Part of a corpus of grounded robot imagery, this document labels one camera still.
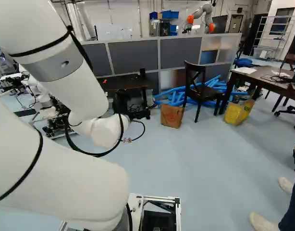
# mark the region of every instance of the yellow box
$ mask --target yellow box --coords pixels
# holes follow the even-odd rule
[[[245,119],[249,117],[249,114],[254,106],[254,100],[246,100],[242,104],[229,102],[228,108],[224,115],[224,121],[228,124],[238,126]]]

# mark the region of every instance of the cubicle wall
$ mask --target cubicle wall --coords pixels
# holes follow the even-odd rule
[[[207,80],[228,79],[241,34],[141,38],[82,42],[98,77],[123,81],[145,68],[153,93],[185,83],[184,60],[207,66]]]

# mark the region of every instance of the shoe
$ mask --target shoe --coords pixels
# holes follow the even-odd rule
[[[280,177],[278,181],[279,181],[279,185],[283,189],[283,191],[288,193],[291,196],[292,192],[293,192],[294,185],[285,177]]]
[[[250,223],[255,228],[256,231],[280,231],[278,228],[278,224],[272,223],[266,220],[259,214],[254,212],[250,213]]]

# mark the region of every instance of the wooden chair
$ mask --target wooden chair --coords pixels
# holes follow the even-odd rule
[[[217,100],[214,116],[218,113],[219,104],[222,98],[222,93],[210,88],[205,85],[206,80],[206,66],[191,64],[187,61],[184,61],[186,69],[186,89],[185,89],[185,98],[183,103],[183,108],[185,108],[187,103],[187,97],[197,102],[197,114],[195,118],[195,123],[199,117],[201,104],[206,101]],[[202,84],[196,86],[195,80],[202,74]]]

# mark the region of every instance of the door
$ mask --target door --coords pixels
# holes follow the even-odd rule
[[[242,14],[232,14],[229,26],[229,33],[239,33],[243,17],[244,16]]]

